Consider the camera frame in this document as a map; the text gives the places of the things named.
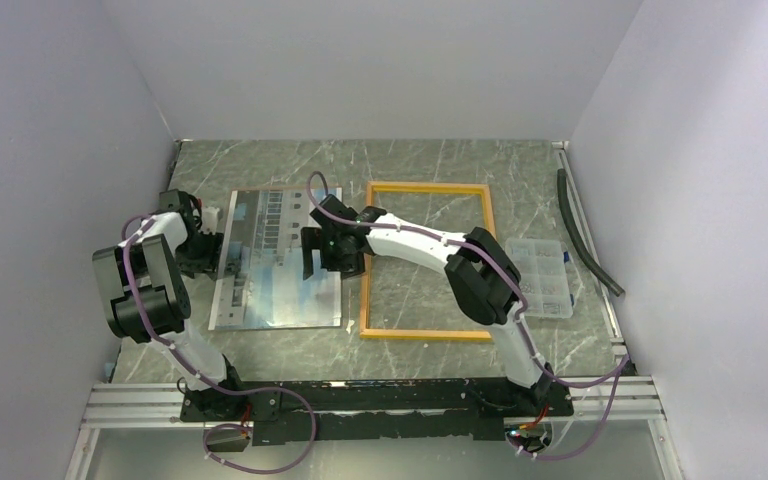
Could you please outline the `yellow wooden picture frame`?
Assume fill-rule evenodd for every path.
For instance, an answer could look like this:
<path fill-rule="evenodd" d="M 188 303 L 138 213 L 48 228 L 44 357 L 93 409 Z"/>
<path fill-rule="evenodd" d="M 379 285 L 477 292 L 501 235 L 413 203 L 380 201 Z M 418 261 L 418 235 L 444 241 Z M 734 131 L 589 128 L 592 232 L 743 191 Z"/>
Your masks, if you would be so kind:
<path fill-rule="evenodd" d="M 480 197 L 484 227 L 496 236 L 490 188 L 486 184 L 458 184 L 433 182 L 367 182 L 366 201 L 372 204 L 376 193 L 424 193 L 448 195 L 476 195 Z M 365 260 L 366 272 L 360 277 L 359 336 L 363 339 L 422 340 L 422 341 L 489 341 L 491 336 L 480 330 L 428 330 L 378 329 L 369 326 L 371 260 Z"/>

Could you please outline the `building and sky photo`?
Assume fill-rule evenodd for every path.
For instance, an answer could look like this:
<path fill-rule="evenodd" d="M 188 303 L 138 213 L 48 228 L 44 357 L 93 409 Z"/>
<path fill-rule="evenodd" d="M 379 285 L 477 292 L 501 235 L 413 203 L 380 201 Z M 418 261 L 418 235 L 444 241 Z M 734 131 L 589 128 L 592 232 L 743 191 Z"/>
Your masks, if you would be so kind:
<path fill-rule="evenodd" d="M 306 188 L 231 192 L 208 329 L 211 331 L 336 328 L 341 282 L 319 267 L 305 280 L 301 229 L 314 227 Z"/>

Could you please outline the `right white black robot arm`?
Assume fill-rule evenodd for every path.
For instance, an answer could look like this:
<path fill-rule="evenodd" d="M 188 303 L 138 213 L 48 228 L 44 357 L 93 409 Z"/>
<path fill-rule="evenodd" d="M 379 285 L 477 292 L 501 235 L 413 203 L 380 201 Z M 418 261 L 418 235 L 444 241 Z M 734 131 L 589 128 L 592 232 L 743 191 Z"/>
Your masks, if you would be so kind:
<path fill-rule="evenodd" d="M 461 312 L 489 333 L 514 409 L 532 415 L 546 405 L 553 374 L 527 329 L 521 276 L 488 230 L 444 232 L 379 207 L 355 212 L 342 203 L 334 208 L 318 205 L 310 216 L 315 226 L 300 230 L 305 278 L 316 265 L 344 278 L 358 276 L 373 256 L 408 261 L 443 275 Z"/>

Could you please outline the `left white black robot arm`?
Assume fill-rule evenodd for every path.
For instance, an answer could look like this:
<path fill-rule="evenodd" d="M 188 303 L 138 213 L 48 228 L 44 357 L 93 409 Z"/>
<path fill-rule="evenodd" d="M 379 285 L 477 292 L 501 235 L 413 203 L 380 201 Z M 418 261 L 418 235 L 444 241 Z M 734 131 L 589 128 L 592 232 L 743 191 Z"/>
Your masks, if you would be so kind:
<path fill-rule="evenodd" d="M 167 190 L 138 227 L 92 255 L 103 312 L 112 333 L 160 353 L 191 392 L 207 391 L 207 407 L 223 420 L 238 417 L 246 392 L 228 359 L 190 322 L 186 278 L 215 277 L 223 237 L 205 232 L 194 195 Z"/>

